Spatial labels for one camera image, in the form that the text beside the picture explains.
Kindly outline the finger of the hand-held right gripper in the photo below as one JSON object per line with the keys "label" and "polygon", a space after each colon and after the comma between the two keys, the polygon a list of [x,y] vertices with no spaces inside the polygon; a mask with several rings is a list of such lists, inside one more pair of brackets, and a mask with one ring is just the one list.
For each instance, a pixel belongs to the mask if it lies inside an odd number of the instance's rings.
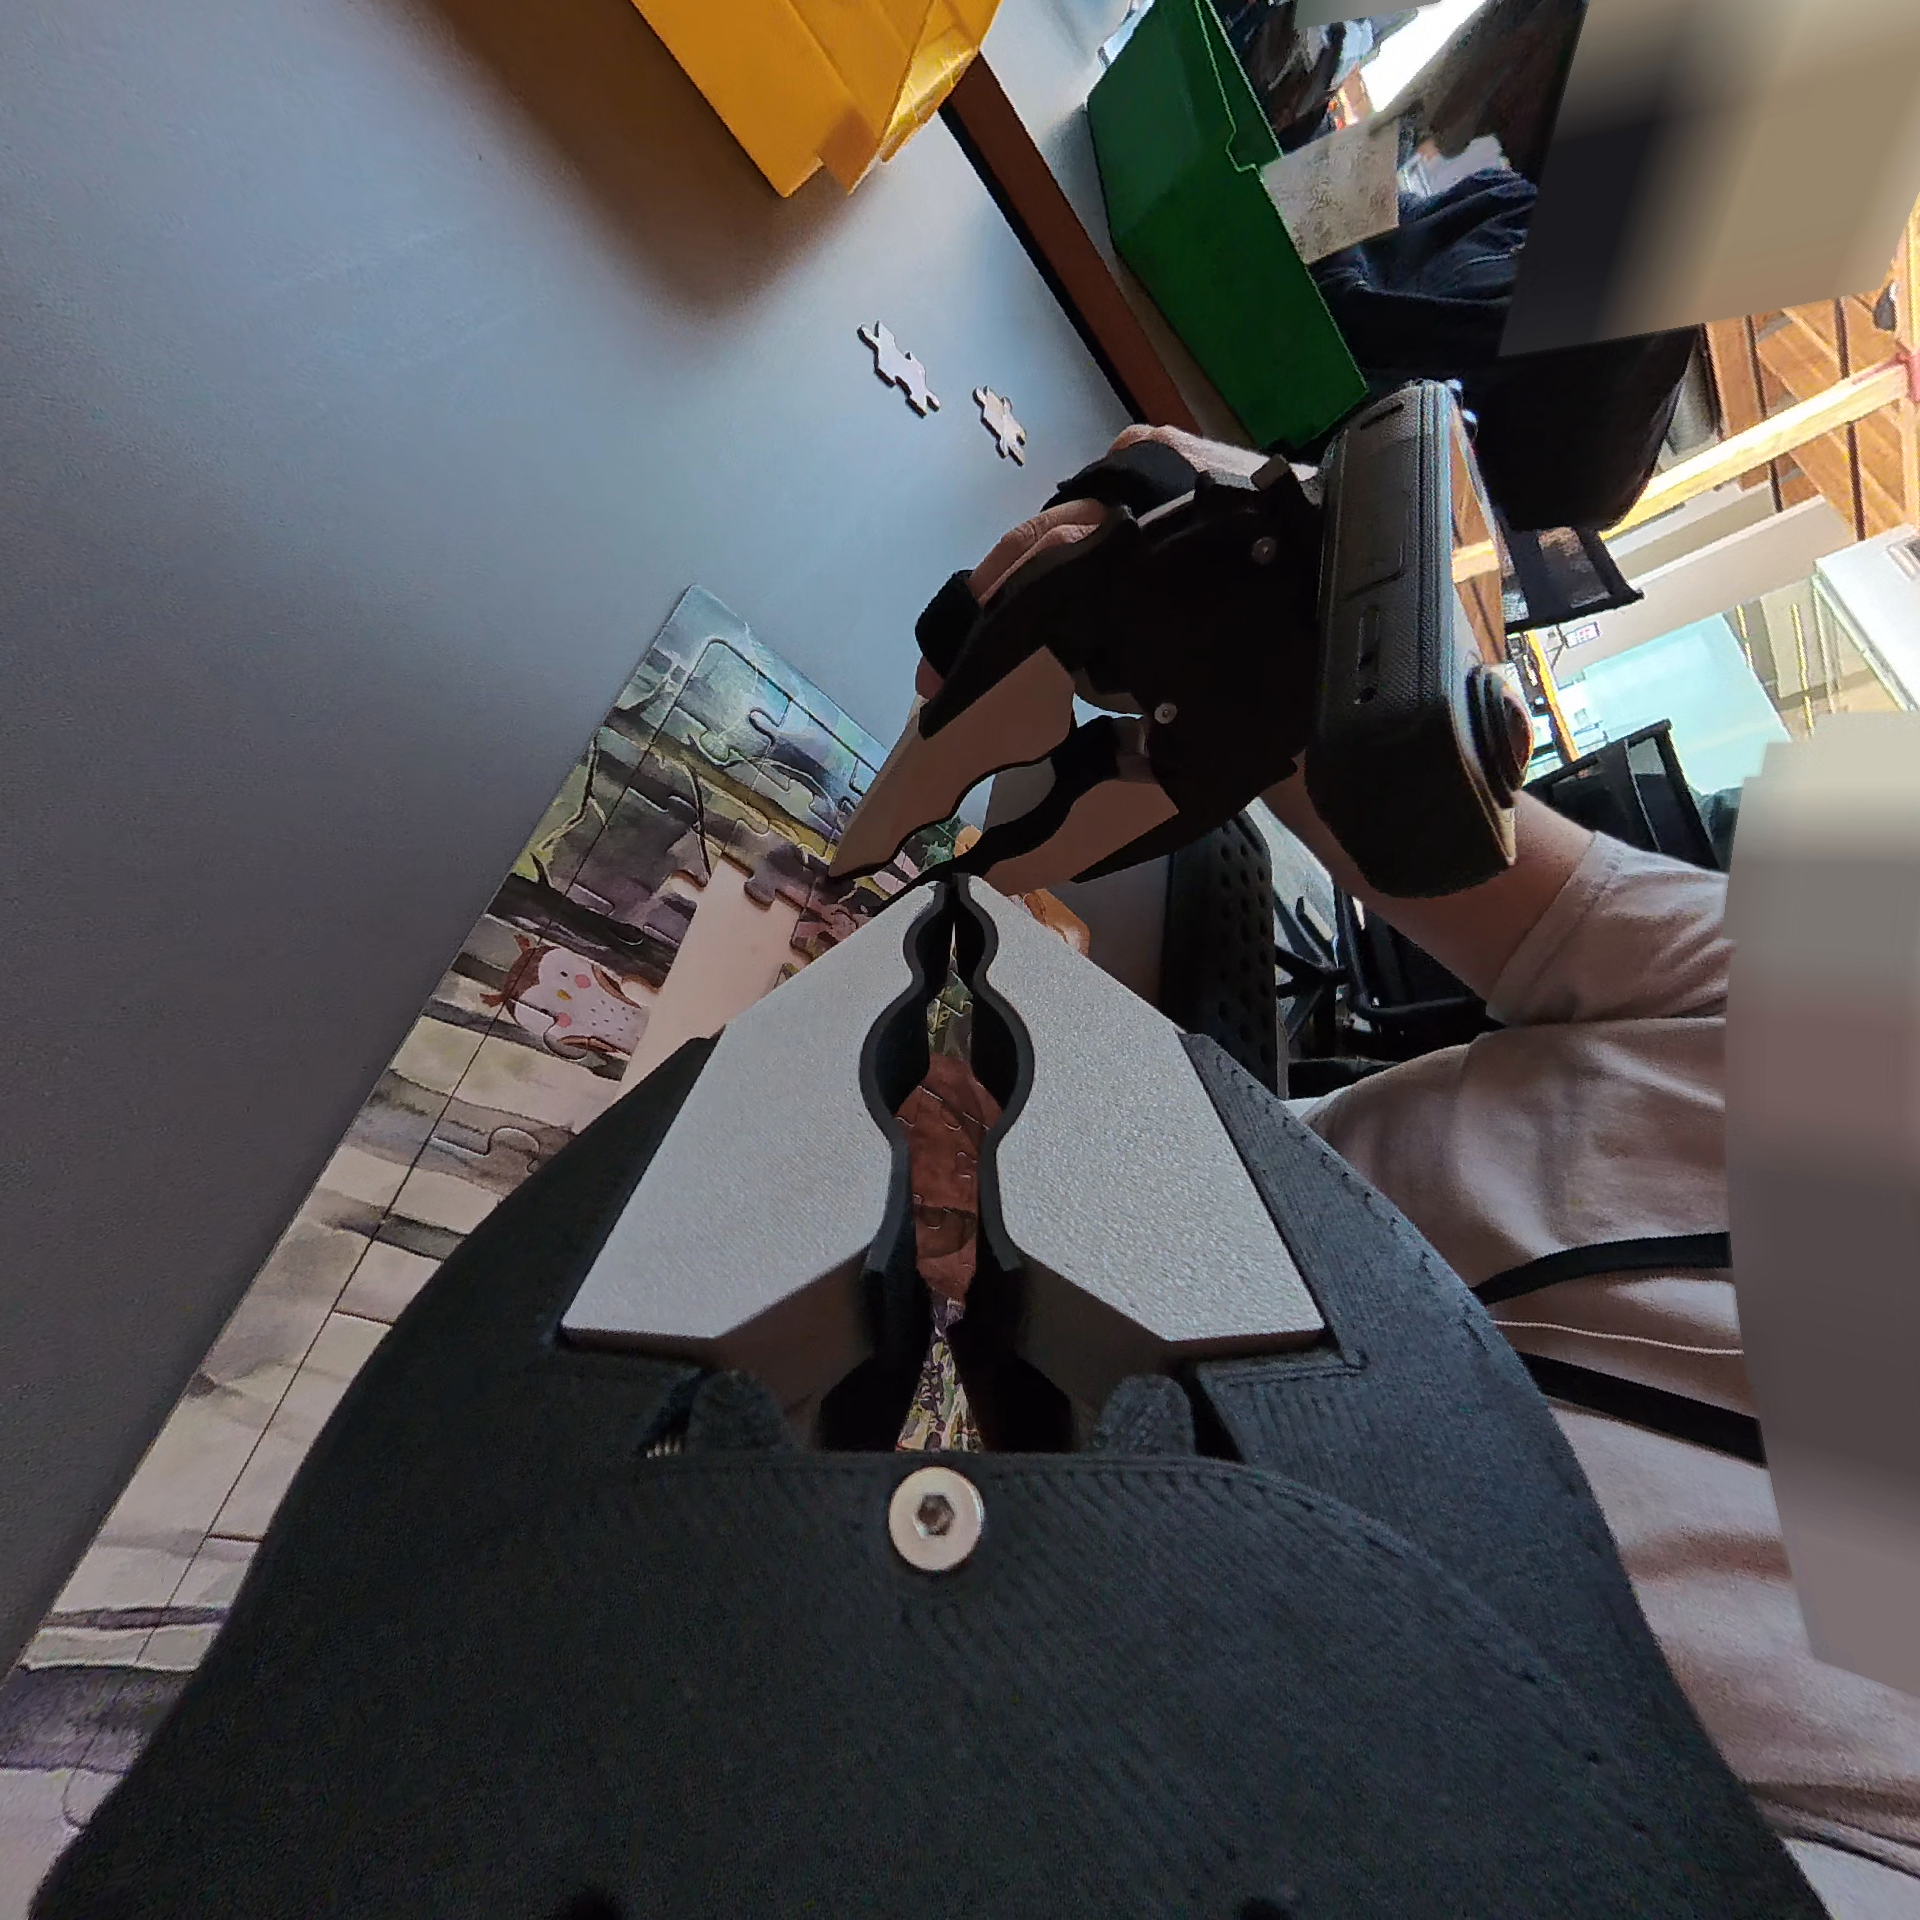
{"label": "finger of the hand-held right gripper", "polygon": [[938,732],[925,732],[930,711],[914,706],[842,830],[829,862],[836,882],[887,868],[908,840],[958,815],[976,788],[1001,775],[991,821],[1013,826],[1032,814],[1053,784],[1046,759],[1075,728],[1075,690],[1054,656],[1032,656]]}
{"label": "finger of the hand-held right gripper", "polygon": [[1081,724],[1046,759],[996,775],[989,827],[958,854],[989,882],[1074,882],[1171,821],[1141,715]]}

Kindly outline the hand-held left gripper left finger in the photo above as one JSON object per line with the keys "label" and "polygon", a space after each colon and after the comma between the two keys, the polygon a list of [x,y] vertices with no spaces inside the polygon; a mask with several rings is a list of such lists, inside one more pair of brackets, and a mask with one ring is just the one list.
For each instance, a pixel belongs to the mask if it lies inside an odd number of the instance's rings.
{"label": "hand-held left gripper left finger", "polygon": [[897,1444],[931,1340],[897,1111],[950,944],[950,884],[918,887],[723,1029],[569,1341],[744,1371],[828,1445]]}

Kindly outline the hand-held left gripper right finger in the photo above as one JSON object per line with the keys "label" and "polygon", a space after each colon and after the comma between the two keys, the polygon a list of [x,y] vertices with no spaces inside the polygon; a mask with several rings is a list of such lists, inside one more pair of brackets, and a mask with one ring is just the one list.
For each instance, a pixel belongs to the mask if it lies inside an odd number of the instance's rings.
{"label": "hand-held left gripper right finger", "polygon": [[961,882],[976,1163],[961,1380],[983,1444],[1074,1445],[1116,1381],[1307,1351],[1326,1323],[1186,1036],[979,880]]}

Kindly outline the animal jigsaw puzzle board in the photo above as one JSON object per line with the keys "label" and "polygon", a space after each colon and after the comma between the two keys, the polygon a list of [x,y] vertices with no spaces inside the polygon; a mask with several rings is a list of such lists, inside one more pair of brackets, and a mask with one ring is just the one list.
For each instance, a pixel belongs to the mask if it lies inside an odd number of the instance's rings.
{"label": "animal jigsaw puzzle board", "polygon": [[629,1084],[976,841],[981,792],[828,884],[885,746],[702,587],[613,696],[5,1681],[5,1916],[228,1617],[349,1380]]}

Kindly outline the wood-edged grey desk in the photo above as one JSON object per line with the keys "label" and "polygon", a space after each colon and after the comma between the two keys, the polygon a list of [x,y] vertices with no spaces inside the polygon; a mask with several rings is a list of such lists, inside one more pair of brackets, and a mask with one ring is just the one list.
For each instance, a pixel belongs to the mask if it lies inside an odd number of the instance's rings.
{"label": "wood-edged grey desk", "polygon": [[983,56],[953,86],[942,119],[1129,418],[1198,432],[1187,398]]}

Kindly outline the person's right hand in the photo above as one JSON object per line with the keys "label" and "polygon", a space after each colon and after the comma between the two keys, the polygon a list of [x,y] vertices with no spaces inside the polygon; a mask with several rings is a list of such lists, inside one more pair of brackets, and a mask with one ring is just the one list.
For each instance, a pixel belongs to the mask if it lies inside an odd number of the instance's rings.
{"label": "person's right hand", "polygon": [[[1177,427],[1147,427],[1132,424],[1116,434],[1106,455],[1116,460],[1130,449],[1160,443],[1180,455],[1187,468],[1214,471],[1219,477],[1253,477],[1266,463],[1257,449],[1239,449],[1224,440],[1207,440]],[[1106,520],[1106,506],[1092,498],[1059,501],[1041,515],[1017,523],[1008,530],[996,547],[968,573],[968,587],[974,603],[989,603],[1008,578],[1021,568],[1032,568],[1043,558],[1068,551],[1074,542],[1086,541]]]}

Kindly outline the black perforated pad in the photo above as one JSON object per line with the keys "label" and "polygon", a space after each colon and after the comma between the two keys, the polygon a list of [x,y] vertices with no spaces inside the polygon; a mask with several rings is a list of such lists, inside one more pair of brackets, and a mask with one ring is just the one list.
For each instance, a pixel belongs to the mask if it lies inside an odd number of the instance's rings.
{"label": "black perforated pad", "polygon": [[1282,1095],[1273,905],[1267,844],[1247,814],[1175,850],[1167,865],[1160,1009]]}

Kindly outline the pale lilac jigsaw piece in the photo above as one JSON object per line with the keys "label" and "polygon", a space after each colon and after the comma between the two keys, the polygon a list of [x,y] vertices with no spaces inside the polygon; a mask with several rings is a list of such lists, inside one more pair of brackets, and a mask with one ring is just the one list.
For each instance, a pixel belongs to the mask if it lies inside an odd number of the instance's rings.
{"label": "pale lilac jigsaw piece", "polygon": [[925,420],[938,413],[942,400],[931,392],[925,363],[897,342],[888,324],[881,319],[857,324],[855,337],[866,349],[869,349],[876,380],[885,386],[901,392],[902,400],[918,418]]}

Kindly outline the large green plastic bin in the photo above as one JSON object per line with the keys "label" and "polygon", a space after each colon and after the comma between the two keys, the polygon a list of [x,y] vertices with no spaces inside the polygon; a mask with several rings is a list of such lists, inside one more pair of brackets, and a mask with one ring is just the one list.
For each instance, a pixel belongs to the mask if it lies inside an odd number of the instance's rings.
{"label": "large green plastic bin", "polygon": [[1260,181],[1279,144],[1201,2],[1141,14],[1087,97],[1116,254],[1264,449],[1307,449],[1368,383]]}

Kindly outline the yellow plastic bin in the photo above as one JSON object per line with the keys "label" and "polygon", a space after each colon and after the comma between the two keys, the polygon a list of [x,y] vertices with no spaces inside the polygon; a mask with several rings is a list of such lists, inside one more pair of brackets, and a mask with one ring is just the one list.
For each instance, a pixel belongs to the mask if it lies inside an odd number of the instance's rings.
{"label": "yellow plastic bin", "polygon": [[746,157],[790,197],[854,189],[943,106],[996,2],[637,2]]}

